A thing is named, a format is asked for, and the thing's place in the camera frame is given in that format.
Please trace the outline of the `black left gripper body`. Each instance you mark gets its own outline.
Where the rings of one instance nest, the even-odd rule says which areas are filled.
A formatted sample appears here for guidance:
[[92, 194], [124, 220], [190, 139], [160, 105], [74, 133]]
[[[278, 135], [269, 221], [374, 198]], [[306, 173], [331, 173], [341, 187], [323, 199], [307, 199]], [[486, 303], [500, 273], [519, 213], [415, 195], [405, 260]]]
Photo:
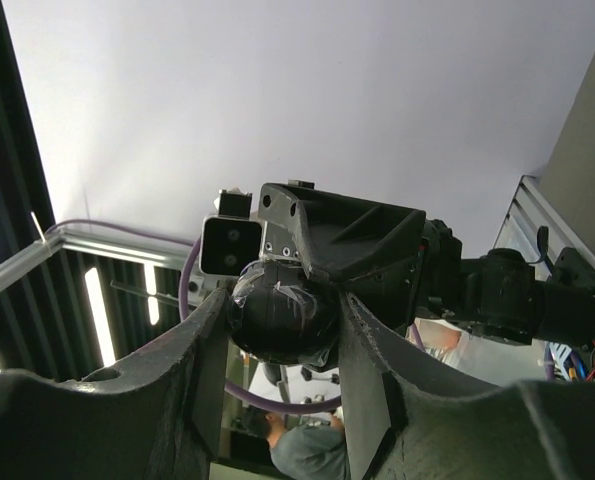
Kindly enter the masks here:
[[[279, 249], [275, 259], [297, 261], [302, 265], [290, 233], [274, 224], [264, 222], [268, 241]], [[406, 325], [415, 318], [420, 297], [425, 289], [430, 271], [431, 246], [440, 240], [444, 232], [425, 219], [421, 244], [413, 257], [340, 284], [307, 278], [319, 284], [329, 285], [338, 293], [354, 294], [379, 320], [391, 328]]]

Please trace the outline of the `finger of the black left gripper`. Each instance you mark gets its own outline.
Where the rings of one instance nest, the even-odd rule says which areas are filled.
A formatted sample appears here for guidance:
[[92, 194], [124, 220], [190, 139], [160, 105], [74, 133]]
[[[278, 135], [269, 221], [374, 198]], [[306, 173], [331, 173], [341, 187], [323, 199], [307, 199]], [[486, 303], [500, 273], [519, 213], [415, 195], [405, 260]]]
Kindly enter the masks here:
[[413, 257], [425, 212], [290, 184], [265, 183], [259, 217], [290, 233], [308, 278], [340, 284]]

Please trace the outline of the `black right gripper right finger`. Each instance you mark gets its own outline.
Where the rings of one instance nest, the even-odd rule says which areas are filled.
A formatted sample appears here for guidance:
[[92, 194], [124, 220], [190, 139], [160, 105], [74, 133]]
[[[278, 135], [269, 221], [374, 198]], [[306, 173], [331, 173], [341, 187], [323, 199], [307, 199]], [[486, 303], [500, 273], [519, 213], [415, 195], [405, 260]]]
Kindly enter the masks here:
[[498, 387], [418, 350], [340, 297], [355, 479], [595, 479], [595, 382]]

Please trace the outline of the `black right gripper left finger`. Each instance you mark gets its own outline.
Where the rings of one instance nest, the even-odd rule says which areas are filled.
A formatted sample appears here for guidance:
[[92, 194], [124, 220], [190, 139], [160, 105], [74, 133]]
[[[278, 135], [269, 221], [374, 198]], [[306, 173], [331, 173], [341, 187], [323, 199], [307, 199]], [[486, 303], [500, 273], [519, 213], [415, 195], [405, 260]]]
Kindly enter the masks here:
[[0, 373], [0, 479], [206, 479], [217, 457], [228, 294], [80, 381]]

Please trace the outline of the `black earbud charging case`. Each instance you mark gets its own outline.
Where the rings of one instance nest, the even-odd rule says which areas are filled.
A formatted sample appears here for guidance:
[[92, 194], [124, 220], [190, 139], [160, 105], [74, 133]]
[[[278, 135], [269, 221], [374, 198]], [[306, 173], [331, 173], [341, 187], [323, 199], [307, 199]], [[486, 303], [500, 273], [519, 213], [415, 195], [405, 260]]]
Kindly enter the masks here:
[[232, 291], [227, 318], [233, 343], [261, 362], [315, 372], [338, 366], [339, 293], [308, 279], [297, 261], [247, 265]]

